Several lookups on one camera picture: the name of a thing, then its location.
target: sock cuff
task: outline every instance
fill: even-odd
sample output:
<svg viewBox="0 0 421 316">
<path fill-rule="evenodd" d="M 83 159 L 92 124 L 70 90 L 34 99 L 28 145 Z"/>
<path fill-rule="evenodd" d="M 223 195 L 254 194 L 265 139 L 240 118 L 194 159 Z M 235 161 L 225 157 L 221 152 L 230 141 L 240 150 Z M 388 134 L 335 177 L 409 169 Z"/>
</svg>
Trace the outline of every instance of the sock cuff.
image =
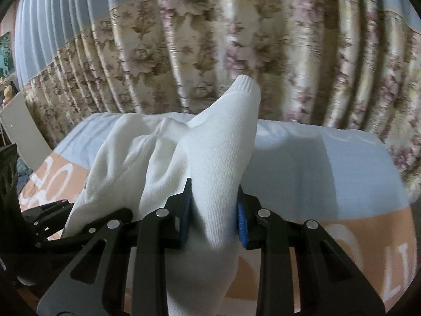
<svg viewBox="0 0 421 316">
<path fill-rule="evenodd" d="M 239 75 L 227 92 L 234 91 L 247 92 L 260 101 L 260 88 L 249 76 Z"/>
</svg>

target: figurine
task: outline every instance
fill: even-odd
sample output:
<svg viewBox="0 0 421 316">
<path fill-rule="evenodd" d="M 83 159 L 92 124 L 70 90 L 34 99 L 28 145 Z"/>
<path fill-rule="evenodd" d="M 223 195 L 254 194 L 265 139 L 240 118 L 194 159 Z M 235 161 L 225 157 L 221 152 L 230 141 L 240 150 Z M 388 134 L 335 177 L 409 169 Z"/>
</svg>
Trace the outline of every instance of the figurine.
<svg viewBox="0 0 421 316">
<path fill-rule="evenodd" d="M 3 92 L 4 100 L 3 100 L 3 108 L 8 105 L 11 99 L 14 97 L 13 88 L 11 85 L 8 85 Z"/>
</svg>

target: painting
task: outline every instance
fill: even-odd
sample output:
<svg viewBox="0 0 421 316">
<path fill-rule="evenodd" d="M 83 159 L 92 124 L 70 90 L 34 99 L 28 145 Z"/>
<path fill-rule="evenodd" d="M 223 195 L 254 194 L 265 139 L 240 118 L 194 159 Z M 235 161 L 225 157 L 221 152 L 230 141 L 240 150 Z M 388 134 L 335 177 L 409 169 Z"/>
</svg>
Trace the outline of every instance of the painting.
<svg viewBox="0 0 421 316">
<path fill-rule="evenodd" d="M 15 71 L 13 64 L 10 32 L 0 37 L 0 79 L 6 78 Z"/>
</svg>

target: curtain fold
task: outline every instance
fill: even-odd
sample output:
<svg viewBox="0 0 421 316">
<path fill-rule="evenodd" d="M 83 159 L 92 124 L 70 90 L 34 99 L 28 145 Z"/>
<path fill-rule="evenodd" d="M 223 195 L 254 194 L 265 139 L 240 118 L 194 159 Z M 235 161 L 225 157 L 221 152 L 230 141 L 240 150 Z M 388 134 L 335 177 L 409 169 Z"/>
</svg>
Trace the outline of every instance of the curtain fold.
<svg viewBox="0 0 421 316">
<path fill-rule="evenodd" d="M 51 147 L 95 112 L 199 113 L 240 74 L 259 117 L 376 134 L 421 193 L 408 0 L 21 0 L 16 67 Z"/>
</svg>

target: white panel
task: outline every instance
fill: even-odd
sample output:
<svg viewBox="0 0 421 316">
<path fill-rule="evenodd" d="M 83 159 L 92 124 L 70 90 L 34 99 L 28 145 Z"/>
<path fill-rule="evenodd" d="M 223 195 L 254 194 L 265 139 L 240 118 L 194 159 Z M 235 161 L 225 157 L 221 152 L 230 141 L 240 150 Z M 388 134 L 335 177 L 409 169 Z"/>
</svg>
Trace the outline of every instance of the white panel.
<svg viewBox="0 0 421 316">
<path fill-rule="evenodd" d="M 25 164 L 36 171 L 52 150 L 29 114 L 21 92 L 0 112 L 0 122 Z"/>
</svg>

